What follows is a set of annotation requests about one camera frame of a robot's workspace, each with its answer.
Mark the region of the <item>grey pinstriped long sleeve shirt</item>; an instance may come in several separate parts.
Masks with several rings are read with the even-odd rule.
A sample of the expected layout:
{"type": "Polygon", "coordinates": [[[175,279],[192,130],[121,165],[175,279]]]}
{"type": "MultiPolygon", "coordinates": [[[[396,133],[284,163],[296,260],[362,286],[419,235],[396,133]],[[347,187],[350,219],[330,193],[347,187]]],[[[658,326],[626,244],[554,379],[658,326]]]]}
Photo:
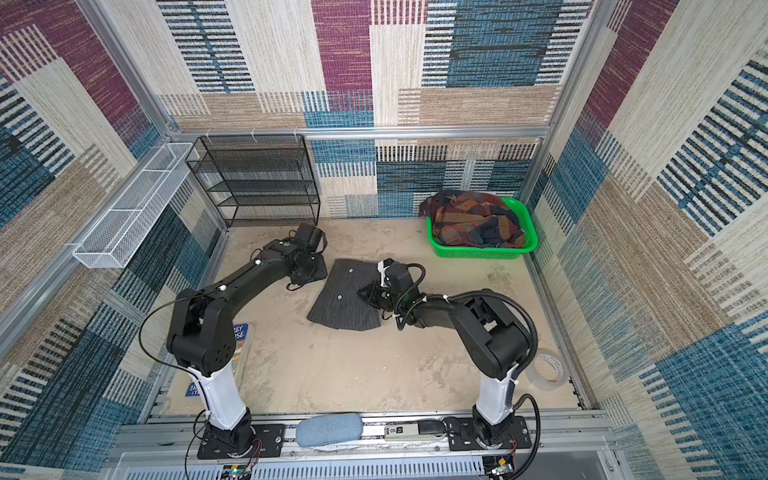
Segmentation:
{"type": "Polygon", "coordinates": [[[307,319],[336,330],[368,331],[379,328],[378,309],[359,291],[380,279],[377,264],[355,259],[336,259],[325,285],[307,319]]]}

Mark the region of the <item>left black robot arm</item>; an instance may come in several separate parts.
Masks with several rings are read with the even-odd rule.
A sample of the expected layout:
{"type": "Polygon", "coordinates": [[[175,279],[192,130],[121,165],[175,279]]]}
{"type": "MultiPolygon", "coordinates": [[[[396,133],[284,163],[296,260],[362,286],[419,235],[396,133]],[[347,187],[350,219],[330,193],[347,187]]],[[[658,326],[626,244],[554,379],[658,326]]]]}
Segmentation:
{"type": "Polygon", "coordinates": [[[256,442],[251,412],[238,393],[231,367],[234,319],[278,281],[287,278],[301,288],[325,279],[326,246],[321,229],[302,224],[288,237],[256,249],[234,273],[199,290],[184,290],[174,302],[166,349],[188,372],[203,401],[204,439],[226,457],[243,457],[256,442]]]}

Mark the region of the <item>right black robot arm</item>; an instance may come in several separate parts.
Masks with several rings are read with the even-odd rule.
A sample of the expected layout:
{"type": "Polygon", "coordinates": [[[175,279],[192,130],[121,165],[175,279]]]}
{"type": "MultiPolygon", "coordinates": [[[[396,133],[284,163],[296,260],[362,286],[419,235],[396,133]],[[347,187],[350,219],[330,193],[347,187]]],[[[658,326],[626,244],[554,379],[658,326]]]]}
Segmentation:
{"type": "Polygon", "coordinates": [[[521,373],[538,350],[538,332],[530,314],[515,300],[490,289],[455,295],[419,290],[426,268],[386,259],[379,278],[358,291],[368,305],[389,312],[397,329],[441,327],[454,330],[481,373],[472,408],[478,444],[488,448],[506,441],[515,410],[514,391],[521,373]]]}

